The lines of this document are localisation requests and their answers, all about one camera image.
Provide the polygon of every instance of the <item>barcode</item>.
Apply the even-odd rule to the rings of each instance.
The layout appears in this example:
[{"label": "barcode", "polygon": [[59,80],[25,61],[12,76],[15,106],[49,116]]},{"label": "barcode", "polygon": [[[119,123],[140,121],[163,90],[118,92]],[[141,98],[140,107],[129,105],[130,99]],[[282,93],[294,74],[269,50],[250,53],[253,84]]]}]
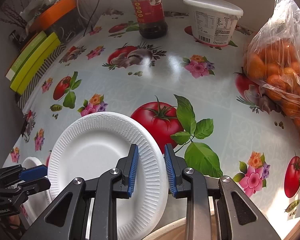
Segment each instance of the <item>barcode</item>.
[{"label": "barcode", "polygon": [[210,39],[199,35],[200,40],[210,43]]}]

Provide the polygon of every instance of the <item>orange round container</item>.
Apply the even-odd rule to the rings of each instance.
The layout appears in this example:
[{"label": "orange round container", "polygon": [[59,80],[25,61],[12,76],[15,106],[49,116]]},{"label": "orange round container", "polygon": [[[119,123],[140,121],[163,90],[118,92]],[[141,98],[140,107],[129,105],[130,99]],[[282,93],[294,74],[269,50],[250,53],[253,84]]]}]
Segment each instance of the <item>orange round container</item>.
[{"label": "orange round container", "polygon": [[29,31],[45,31],[63,15],[70,12],[77,6],[75,0],[61,0],[44,11],[39,17],[34,20],[34,23],[30,26]]}]

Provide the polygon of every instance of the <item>blue gripper pad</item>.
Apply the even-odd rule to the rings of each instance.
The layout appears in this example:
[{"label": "blue gripper pad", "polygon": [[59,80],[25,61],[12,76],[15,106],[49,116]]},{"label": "blue gripper pad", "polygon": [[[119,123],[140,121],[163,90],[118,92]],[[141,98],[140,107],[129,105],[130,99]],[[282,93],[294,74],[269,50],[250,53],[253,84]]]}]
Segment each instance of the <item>blue gripper pad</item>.
[{"label": "blue gripper pad", "polygon": [[128,184],[128,195],[132,196],[134,191],[134,183],[136,182],[137,168],[138,168],[139,150],[138,145],[136,145],[132,157],[131,167],[129,171],[129,184]]},{"label": "blue gripper pad", "polygon": [[41,179],[44,176],[47,176],[48,168],[45,165],[36,166],[25,171],[22,171],[19,179],[24,181],[31,181],[36,179]]},{"label": "blue gripper pad", "polygon": [[176,183],[176,175],[173,170],[171,158],[169,155],[168,146],[164,146],[164,161],[166,163],[166,170],[168,175],[169,189],[172,193],[172,196],[175,197],[175,193],[177,192],[177,183]]}]

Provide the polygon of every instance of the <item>orange flower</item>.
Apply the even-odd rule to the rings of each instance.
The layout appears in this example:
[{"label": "orange flower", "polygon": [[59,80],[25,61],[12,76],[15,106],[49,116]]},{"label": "orange flower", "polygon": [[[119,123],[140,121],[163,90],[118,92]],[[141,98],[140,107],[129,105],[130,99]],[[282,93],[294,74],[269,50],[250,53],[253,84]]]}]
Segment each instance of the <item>orange flower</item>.
[{"label": "orange flower", "polygon": [[251,157],[248,160],[248,165],[255,169],[262,166],[261,153],[256,153],[252,151]]},{"label": "orange flower", "polygon": [[93,104],[94,106],[95,106],[96,104],[100,104],[100,97],[101,97],[101,95],[94,94],[93,97],[89,100],[89,102],[90,102],[91,104]]},{"label": "orange flower", "polygon": [[200,55],[192,55],[192,57],[191,57],[190,59],[191,59],[191,60],[194,60],[194,61],[196,61],[196,62],[198,62],[198,63],[204,62],[203,57],[200,56]]},{"label": "orange flower", "polygon": [[42,137],[42,136],[43,136],[43,132],[44,132],[44,130],[41,128],[41,129],[39,130],[39,132],[38,132],[38,136],[39,136],[39,137]]}]

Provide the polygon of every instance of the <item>silver screw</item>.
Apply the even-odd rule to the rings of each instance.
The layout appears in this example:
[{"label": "silver screw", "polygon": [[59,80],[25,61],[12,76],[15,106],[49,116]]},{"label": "silver screw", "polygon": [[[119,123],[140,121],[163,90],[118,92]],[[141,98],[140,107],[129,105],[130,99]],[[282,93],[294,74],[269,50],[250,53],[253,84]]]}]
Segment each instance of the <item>silver screw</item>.
[{"label": "silver screw", "polygon": [[73,183],[74,184],[76,184],[76,185],[79,185],[79,184],[81,184],[82,183],[82,181],[83,181],[83,179],[82,178],[80,178],[80,177],[77,177],[77,178],[75,178],[75,179],[73,179]]},{"label": "silver screw", "polygon": [[227,175],[224,175],[221,177],[221,180],[224,182],[224,183],[229,183],[231,181],[231,178]]},{"label": "silver screw", "polygon": [[185,171],[186,174],[194,173],[194,169],[192,169],[192,168],[185,168],[184,171]]},{"label": "silver screw", "polygon": [[120,172],[120,170],[117,169],[117,168],[112,168],[112,169],[110,170],[110,173],[113,174],[113,175],[118,174],[119,172]]}]

